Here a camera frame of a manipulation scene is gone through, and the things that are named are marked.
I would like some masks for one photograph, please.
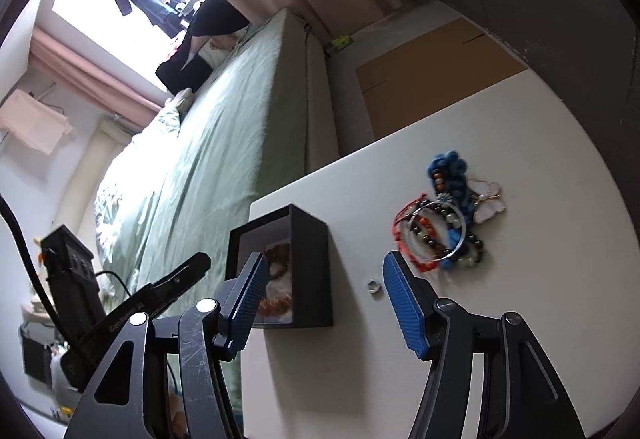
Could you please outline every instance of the orange bracelet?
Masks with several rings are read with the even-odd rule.
[[[394,223],[391,226],[391,234],[393,235],[394,240],[396,241],[396,246],[398,247],[398,251],[400,251],[400,253],[405,255],[409,259],[409,261],[415,266],[415,268],[421,273],[426,273],[427,271],[436,269],[438,266],[438,263],[433,260],[424,262],[423,260],[419,260],[414,255],[414,253],[409,249],[409,247],[404,242],[404,239],[402,238],[400,223],[403,221],[409,222],[409,220],[412,220],[415,216],[408,214],[407,212],[412,207],[415,207],[417,209],[417,207],[420,205],[420,202],[422,202],[426,198],[427,198],[427,194],[423,193],[420,197],[418,197],[417,199],[407,204],[407,206],[402,208],[398,212],[398,214],[395,216]],[[433,240],[436,240],[438,238],[438,234],[436,233],[436,230],[433,228],[433,225],[431,225],[430,220],[428,220],[426,217],[418,216],[418,224],[424,228],[424,232],[426,233],[426,236],[428,238]]]
[[[291,295],[286,294],[277,298],[263,298],[258,306],[261,316],[282,316],[291,309]]]

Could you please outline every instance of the white table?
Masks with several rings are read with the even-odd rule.
[[[326,222],[335,326],[252,330],[247,437],[408,436],[428,364],[406,348],[388,297],[366,284],[394,249],[396,211],[430,189],[425,168],[450,149],[469,177],[503,186],[507,211],[476,230],[487,249],[477,269],[426,278],[469,312],[521,313],[587,435],[624,410],[640,383],[636,235],[588,136],[526,70],[253,203],[252,219],[294,203]],[[481,379],[474,368],[465,438],[476,436]]]

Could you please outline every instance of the black display box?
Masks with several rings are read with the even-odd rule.
[[[249,255],[270,262],[270,281],[254,327],[329,327],[334,324],[326,225],[290,204],[233,229],[226,279],[236,278]]]

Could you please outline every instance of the red bracelet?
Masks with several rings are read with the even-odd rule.
[[[423,260],[420,260],[415,256],[415,254],[409,249],[409,247],[404,242],[404,239],[402,238],[400,223],[407,221],[406,217],[410,209],[412,207],[416,207],[417,209],[420,202],[423,201],[426,197],[427,197],[427,194],[423,193],[420,197],[418,197],[417,199],[414,199],[409,204],[407,204],[407,206],[402,208],[398,212],[398,214],[395,216],[394,223],[391,226],[391,234],[393,235],[394,240],[396,241],[396,246],[398,247],[398,251],[402,253],[405,257],[407,257],[409,261],[415,266],[415,268],[421,273],[426,273],[427,271],[436,269],[438,266],[438,263],[434,262],[433,260],[424,262]],[[436,233],[436,230],[433,228],[433,225],[431,225],[430,220],[428,220],[426,217],[418,216],[418,224],[424,228],[423,231],[426,232],[428,237],[430,237],[431,239],[438,238],[438,234]]]

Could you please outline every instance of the white butterfly charm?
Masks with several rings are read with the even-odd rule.
[[[473,196],[476,211],[474,212],[474,222],[476,224],[484,223],[494,214],[504,212],[505,206],[500,199],[500,191],[502,187],[498,183],[487,183],[487,181],[477,181],[469,179],[466,185],[476,194]]]

